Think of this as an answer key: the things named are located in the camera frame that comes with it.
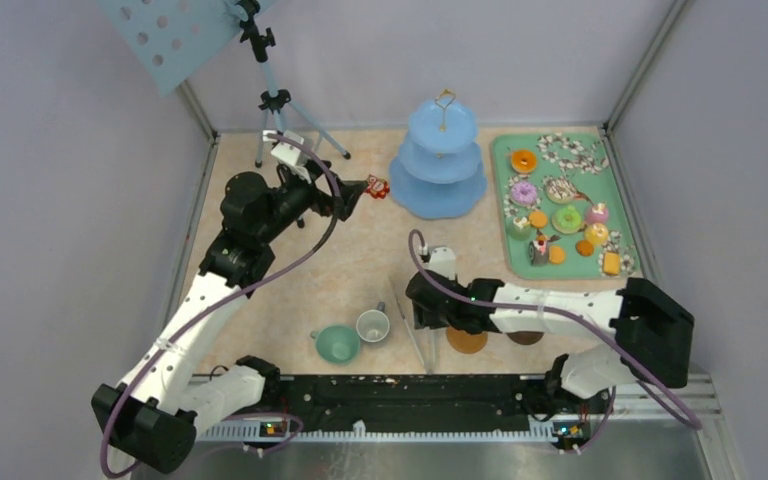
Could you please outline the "blue three-tier cake stand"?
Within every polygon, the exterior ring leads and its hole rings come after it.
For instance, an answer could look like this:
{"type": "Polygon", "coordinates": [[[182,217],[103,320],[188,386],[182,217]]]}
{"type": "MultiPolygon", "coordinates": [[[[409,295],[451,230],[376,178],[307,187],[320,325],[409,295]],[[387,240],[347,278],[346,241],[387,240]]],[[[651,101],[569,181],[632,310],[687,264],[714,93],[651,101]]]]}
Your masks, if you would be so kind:
{"type": "Polygon", "coordinates": [[[426,220],[469,213],[487,189],[477,134],[474,113],[454,91],[423,102],[389,165],[393,200],[426,220]]]}

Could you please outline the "green dome cake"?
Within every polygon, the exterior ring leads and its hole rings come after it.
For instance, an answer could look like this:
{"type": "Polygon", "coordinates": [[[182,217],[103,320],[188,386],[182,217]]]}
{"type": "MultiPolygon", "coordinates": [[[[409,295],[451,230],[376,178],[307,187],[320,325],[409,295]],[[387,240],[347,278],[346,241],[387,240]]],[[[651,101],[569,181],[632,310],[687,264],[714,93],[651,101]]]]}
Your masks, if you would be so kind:
{"type": "Polygon", "coordinates": [[[506,233],[514,240],[529,240],[532,234],[532,224],[530,219],[527,216],[507,218],[506,233]]]}

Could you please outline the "purple glazed donut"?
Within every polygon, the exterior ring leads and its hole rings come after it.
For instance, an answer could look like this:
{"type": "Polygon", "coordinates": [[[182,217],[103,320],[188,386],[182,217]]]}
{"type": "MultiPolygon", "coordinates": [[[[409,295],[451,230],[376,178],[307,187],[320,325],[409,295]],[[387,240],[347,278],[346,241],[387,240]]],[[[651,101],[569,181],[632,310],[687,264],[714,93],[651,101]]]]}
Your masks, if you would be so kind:
{"type": "Polygon", "coordinates": [[[538,188],[529,181],[517,181],[510,186],[509,195],[511,201],[519,206],[533,207],[539,201],[538,188]]]}

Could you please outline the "green glazed donut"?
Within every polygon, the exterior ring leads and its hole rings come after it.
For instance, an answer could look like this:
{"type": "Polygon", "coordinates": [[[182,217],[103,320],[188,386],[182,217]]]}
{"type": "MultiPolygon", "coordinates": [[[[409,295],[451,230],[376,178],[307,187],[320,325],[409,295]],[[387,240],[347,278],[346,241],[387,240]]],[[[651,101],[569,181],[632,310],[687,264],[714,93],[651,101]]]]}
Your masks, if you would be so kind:
{"type": "Polygon", "coordinates": [[[564,235],[579,232],[585,225],[582,214],[571,204],[557,209],[551,216],[551,223],[557,232],[564,235]]]}

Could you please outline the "orange glazed donut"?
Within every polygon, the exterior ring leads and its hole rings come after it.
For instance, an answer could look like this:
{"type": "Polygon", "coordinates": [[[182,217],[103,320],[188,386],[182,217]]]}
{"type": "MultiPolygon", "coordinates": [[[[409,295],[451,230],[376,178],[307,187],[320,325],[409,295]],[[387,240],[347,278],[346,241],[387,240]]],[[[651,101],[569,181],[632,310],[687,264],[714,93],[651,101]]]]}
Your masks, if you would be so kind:
{"type": "Polygon", "coordinates": [[[509,163],[517,173],[529,174],[537,169],[539,158],[530,150],[520,149],[511,152],[509,163]]]}

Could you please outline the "white chocolate drizzle donut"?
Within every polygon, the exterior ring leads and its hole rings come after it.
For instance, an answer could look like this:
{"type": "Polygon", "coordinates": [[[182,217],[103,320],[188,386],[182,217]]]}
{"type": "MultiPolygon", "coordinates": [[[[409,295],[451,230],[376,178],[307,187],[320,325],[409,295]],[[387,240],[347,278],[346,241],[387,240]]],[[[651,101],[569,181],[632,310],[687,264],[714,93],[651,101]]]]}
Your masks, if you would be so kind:
{"type": "Polygon", "coordinates": [[[567,204],[578,198],[578,189],[564,177],[547,177],[543,184],[547,198],[553,203],[567,204]]]}

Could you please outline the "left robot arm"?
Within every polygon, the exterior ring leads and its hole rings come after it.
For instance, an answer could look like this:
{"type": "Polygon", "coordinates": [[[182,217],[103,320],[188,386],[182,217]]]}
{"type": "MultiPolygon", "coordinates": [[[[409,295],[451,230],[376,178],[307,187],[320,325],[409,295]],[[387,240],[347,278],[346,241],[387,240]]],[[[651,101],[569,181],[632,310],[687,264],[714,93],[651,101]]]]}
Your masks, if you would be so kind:
{"type": "Polygon", "coordinates": [[[319,172],[304,180],[286,168],[278,170],[280,184],[248,171],[233,176],[220,205],[222,229],[211,243],[188,293],[161,335],[135,367],[115,386],[102,384],[91,406],[103,439],[100,464],[105,477],[129,475],[116,471],[112,450],[161,473],[177,470],[198,436],[236,411],[250,406],[268,413],[279,404],[277,368],[246,357],[218,379],[197,387],[190,384],[196,367],[230,318],[255,290],[280,278],[309,259],[304,254],[283,269],[269,271],[275,255],[270,244],[306,212],[329,218],[321,249],[340,221],[347,220],[368,184],[342,181],[330,172],[331,192],[320,190],[319,172]]]}

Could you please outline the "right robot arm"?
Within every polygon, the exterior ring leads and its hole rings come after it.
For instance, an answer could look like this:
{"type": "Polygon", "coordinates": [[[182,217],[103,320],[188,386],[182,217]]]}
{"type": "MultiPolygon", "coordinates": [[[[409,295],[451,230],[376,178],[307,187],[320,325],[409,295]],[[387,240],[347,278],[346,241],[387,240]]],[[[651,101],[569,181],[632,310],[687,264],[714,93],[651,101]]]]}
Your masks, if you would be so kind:
{"type": "Polygon", "coordinates": [[[572,412],[613,386],[644,381],[658,388],[687,385],[695,319],[653,282],[630,278],[616,290],[527,288],[478,278],[466,286],[422,270],[406,296],[419,325],[469,334],[540,332],[596,341],[555,362],[546,385],[549,404],[572,412]]]}

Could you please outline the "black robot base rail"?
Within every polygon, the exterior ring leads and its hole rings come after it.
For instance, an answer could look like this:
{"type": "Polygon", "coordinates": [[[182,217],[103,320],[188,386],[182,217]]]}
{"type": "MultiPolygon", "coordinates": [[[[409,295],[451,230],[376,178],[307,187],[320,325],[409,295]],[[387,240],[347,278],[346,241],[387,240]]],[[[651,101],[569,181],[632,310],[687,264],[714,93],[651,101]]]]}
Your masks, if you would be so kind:
{"type": "Polygon", "coordinates": [[[286,413],[310,435],[404,434],[409,438],[552,436],[559,424],[593,420],[610,394],[579,398],[535,375],[293,375],[268,382],[249,413],[286,413]]]}

